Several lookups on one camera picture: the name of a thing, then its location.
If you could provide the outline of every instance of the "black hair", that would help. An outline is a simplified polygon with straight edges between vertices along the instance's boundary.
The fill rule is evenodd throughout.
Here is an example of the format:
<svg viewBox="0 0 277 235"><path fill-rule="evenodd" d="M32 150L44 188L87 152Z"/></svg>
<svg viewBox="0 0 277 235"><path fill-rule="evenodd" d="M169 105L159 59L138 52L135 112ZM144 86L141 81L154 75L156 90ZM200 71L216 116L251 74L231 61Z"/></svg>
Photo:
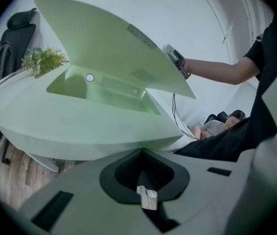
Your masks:
<svg viewBox="0 0 277 235"><path fill-rule="evenodd" d="M229 115L229 117L235 117L235 118L237 118L238 120L241 121L241 120L243 120L243 119L246 118L246 115L245 115L245 113L242 112L241 110L236 110L236 111L232 112L232 113Z"/></svg>

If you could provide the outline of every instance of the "person lying down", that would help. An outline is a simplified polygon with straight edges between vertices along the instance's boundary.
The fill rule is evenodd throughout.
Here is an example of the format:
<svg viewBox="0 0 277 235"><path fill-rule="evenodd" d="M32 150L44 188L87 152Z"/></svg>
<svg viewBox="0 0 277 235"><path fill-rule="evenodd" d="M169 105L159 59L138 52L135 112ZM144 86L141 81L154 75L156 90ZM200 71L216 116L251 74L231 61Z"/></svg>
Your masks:
<svg viewBox="0 0 277 235"><path fill-rule="evenodd" d="M191 133L199 140L206 139L212 136L216 136L219 133L231 128L239 121L242 121L246 118L245 113L236 110L227 117L227 121L225 123L212 120L204 124L203 126L192 126L190 128Z"/></svg>

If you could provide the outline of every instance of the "gray shirt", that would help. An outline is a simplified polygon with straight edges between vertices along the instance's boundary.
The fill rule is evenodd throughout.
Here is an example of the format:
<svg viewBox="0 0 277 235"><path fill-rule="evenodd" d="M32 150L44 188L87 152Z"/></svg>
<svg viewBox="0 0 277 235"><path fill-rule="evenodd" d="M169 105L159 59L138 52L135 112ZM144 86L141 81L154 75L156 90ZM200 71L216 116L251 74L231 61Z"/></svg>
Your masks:
<svg viewBox="0 0 277 235"><path fill-rule="evenodd" d="M207 131L210 137L216 136L221 132L220 127L222 124L223 124L223 122L220 122L217 120L212 120L212 121L209 121L208 123L204 124L201 127L201 130Z"/></svg>

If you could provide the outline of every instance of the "black cable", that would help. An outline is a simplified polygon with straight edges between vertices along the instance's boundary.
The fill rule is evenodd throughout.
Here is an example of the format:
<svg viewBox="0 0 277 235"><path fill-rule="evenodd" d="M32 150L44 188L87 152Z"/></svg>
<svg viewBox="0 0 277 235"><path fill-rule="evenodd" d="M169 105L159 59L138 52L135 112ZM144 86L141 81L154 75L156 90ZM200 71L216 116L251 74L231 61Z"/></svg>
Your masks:
<svg viewBox="0 0 277 235"><path fill-rule="evenodd" d="M183 134L187 135L188 137L192 138L192 139L195 139L195 140L199 140L197 139L196 137L193 137L192 135L190 135L189 133L185 132L184 130L181 130L181 128L179 127L178 123L177 123L177 120L176 120L176 112L177 112L177 105L176 105L176 94L174 93L173 96L172 96L172 115L173 115L173 118L176 122L176 125L178 126L178 128L180 129L180 131L183 132Z"/></svg>

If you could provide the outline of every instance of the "wire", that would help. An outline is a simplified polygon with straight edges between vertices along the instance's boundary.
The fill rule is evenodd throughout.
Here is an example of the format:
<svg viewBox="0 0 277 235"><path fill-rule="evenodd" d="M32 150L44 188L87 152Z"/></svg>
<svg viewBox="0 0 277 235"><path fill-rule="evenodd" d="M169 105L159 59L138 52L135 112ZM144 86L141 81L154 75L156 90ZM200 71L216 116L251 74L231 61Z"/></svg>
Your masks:
<svg viewBox="0 0 277 235"><path fill-rule="evenodd" d="M173 118L176 122L176 125L178 126L178 128L181 130L181 128L179 127L178 123L177 123L177 119L176 119L176 113L178 115L178 118L179 120L181 121L181 123L183 124L184 128L187 130L186 126L184 125L184 123L182 122L182 120L180 119L180 116L179 116L179 113L177 111L177 105L176 105L176 94L174 93L173 96L172 96L172 115L173 115ZM195 139L195 140L199 140L197 139L196 137L192 136L191 134L185 132L184 130L181 130L183 132L183 134L187 135L188 137L190 137L191 139Z"/></svg>

